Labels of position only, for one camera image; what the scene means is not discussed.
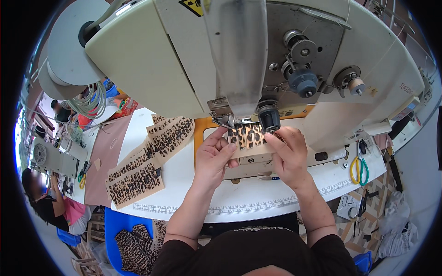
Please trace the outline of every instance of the scissors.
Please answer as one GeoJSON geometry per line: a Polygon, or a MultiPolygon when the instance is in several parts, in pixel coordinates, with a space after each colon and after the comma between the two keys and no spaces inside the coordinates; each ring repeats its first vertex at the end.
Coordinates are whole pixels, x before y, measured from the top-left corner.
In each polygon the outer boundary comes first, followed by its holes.
{"type": "Polygon", "coordinates": [[[83,169],[81,169],[80,173],[78,174],[78,182],[80,182],[80,189],[84,188],[84,184],[86,183],[86,173],[88,172],[91,164],[88,165],[88,162],[84,162],[83,169]]]}
{"type": "Polygon", "coordinates": [[[369,176],[369,171],[368,171],[368,166],[367,163],[365,162],[365,159],[361,157],[361,147],[364,147],[364,150],[366,149],[365,147],[365,142],[363,141],[358,141],[356,142],[356,146],[357,146],[357,150],[358,150],[358,155],[353,159],[353,162],[351,162],[350,165],[350,176],[351,176],[351,181],[354,184],[361,184],[361,186],[365,186],[365,184],[367,184],[368,182],[368,176],[369,176]],[[356,164],[356,178],[354,178],[353,176],[353,166],[356,164]],[[365,170],[367,171],[367,177],[365,178],[365,182],[362,182],[362,173],[364,172],[364,167],[365,170]]]}

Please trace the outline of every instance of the ruler markings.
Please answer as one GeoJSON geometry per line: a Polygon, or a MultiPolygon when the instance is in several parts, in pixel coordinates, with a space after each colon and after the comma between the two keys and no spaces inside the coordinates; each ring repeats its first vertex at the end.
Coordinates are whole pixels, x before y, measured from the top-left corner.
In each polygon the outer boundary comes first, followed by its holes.
{"type": "MultiPolygon", "coordinates": [[[[350,179],[347,179],[345,181],[338,182],[334,185],[321,188],[319,189],[319,192],[322,196],[325,196],[338,189],[345,188],[349,185],[354,185],[354,184],[351,182],[350,179]]],[[[235,214],[244,214],[252,212],[262,212],[266,210],[295,205],[297,203],[298,203],[297,197],[291,196],[281,199],[261,201],[250,204],[215,206],[215,207],[209,207],[207,215],[222,216],[222,215],[235,215],[235,214]]],[[[177,206],[160,206],[160,205],[150,205],[150,204],[141,204],[141,203],[134,203],[133,208],[140,211],[162,213],[162,214],[173,214],[178,209],[177,206]]]]}

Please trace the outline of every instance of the leopard print fabric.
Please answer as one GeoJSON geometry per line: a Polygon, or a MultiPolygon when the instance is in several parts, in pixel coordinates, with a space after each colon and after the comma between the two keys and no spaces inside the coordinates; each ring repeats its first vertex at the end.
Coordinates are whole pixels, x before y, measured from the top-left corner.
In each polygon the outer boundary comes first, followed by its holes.
{"type": "Polygon", "coordinates": [[[132,232],[121,230],[115,240],[120,250],[122,270],[148,276],[158,258],[158,253],[164,242],[167,222],[153,220],[153,239],[143,224],[135,225],[132,232]]]}

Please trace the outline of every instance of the person's left hand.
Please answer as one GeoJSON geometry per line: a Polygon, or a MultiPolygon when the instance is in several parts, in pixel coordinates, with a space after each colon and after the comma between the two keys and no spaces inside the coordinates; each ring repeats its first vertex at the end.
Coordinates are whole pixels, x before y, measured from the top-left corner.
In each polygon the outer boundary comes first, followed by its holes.
{"type": "Polygon", "coordinates": [[[209,135],[196,151],[195,177],[192,185],[215,190],[224,177],[225,165],[236,168],[236,159],[230,160],[236,150],[236,144],[228,143],[222,137],[227,128],[219,127],[209,135]]]}

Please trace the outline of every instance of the blue chair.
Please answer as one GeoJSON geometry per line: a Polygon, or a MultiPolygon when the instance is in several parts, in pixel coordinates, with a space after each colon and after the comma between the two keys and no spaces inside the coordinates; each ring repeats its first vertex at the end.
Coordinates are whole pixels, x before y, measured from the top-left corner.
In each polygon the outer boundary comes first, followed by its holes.
{"type": "Polygon", "coordinates": [[[72,235],[57,228],[58,238],[67,245],[77,246],[81,242],[81,235],[72,235]]]}
{"type": "Polygon", "coordinates": [[[358,256],[353,258],[353,261],[354,264],[358,267],[360,275],[368,275],[372,265],[371,251],[368,251],[365,254],[359,254],[358,256]]]}
{"type": "Polygon", "coordinates": [[[118,249],[117,241],[115,241],[115,236],[123,229],[132,232],[132,227],[140,223],[146,226],[149,235],[153,238],[151,219],[140,218],[117,211],[112,211],[112,209],[108,207],[104,209],[104,233],[106,236],[107,256],[109,257],[110,264],[114,267],[114,269],[124,276],[136,276],[137,274],[121,270],[121,255],[120,250],[118,249]]]}

